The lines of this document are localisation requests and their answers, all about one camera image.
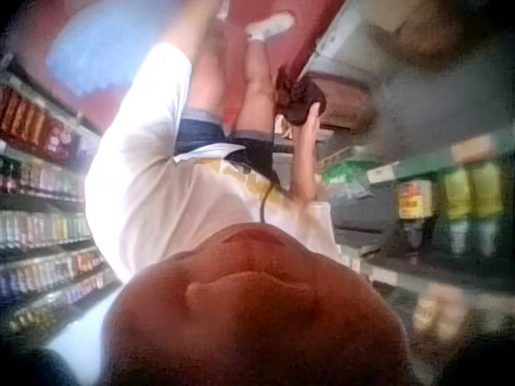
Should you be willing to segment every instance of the price tag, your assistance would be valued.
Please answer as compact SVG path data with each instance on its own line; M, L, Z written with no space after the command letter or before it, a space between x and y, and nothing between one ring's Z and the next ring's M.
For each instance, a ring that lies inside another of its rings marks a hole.
M399 275L396 272L389 271L388 269L373 267L372 279L381 283L390 284L397 287L399 282Z
M352 259L352 270L361 273L361 259Z
M393 172L393 165L391 164L369 170L367 175L370 183L383 183L384 181L395 180L395 173Z
M491 136L483 135L454 145L451 152L457 163L475 162L491 158L495 146Z

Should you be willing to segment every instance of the merchandise display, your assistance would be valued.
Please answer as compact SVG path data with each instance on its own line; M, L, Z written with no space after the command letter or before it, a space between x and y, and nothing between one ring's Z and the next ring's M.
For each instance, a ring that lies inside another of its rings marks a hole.
M0 211L2 255L91 238L84 213Z
M474 187L474 217L477 221L480 251L490 257L496 251L496 237L503 215L501 169L494 162L486 162L471 169Z
M50 334L63 320L73 314L73 307L89 295L103 290L117 281L116 275L107 268L66 289L49 294L28 306L16 310L3 326L10 335L35 336L41 339Z
M73 173L34 159L19 161L0 155L0 191L82 202L84 187Z
M435 198L431 181L415 180L398 189L399 218L406 242L413 250L431 238Z
M447 207L446 217L451 231L451 249L462 255L467 247L472 214L472 193L468 173L459 167L443 177Z
M75 131L11 87L1 87L0 137L52 161L71 161L80 141Z
M105 261L97 248L0 266L0 308L21 302L92 272Z
M8 68L0 84L0 340L20 348L120 284L84 214L100 137L25 79Z

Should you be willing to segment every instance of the green bottle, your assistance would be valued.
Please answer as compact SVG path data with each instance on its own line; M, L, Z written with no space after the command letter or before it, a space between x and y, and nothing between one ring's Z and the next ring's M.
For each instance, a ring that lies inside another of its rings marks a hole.
M501 168L488 161L471 169L474 186L474 217L478 221L481 253L490 257L496 251L496 237L503 215Z
M460 166L443 177L447 199L446 217L451 230L451 250L463 255L467 248L467 235L472 214L472 193L467 171Z

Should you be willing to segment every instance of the leg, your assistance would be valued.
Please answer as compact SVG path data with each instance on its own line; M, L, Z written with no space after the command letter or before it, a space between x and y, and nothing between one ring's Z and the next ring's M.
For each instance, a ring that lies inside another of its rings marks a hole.
M229 159L246 163L255 171L279 184L273 169L274 148L274 85L266 54L266 40L290 29L295 22L291 14L275 14L266 20L251 23L245 53L245 80L247 89L238 116L233 141L244 145Z
M293 27L295 18L282 12L246 27L249 41L245 53L245 99L233 132L235 138L272 141L274 138L274 85L270 74L266 40Z
M193 68L190 90L179 124L175 155L225 142L222 127L225 91L225 40L218 25L212 28Z
M274 86L264 41L248 42L245 54L245 80L245 99L233 136L248 138L246 134L249 134L256 137L255 139L271 141L274 133Z
M221 120L225 93L225 40L219 27L214 27L204 43L193 68L186 101L189 109L202 110Z

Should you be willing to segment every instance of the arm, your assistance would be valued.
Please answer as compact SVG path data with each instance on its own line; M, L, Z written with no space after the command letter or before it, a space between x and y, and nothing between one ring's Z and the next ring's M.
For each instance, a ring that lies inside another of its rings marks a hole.
M316 201L315 144L320 128L319 108L320 103L312 105L304 126L294 128L291 194L302 204Z
M180 245L192 166L171 156L196 58L221 0L188 0L141 66L101 140L85 182L86 216L116 274L168 258Z
M189 0L175 24L165 33L163 42L177 47L194 63L222 2L223 0Z

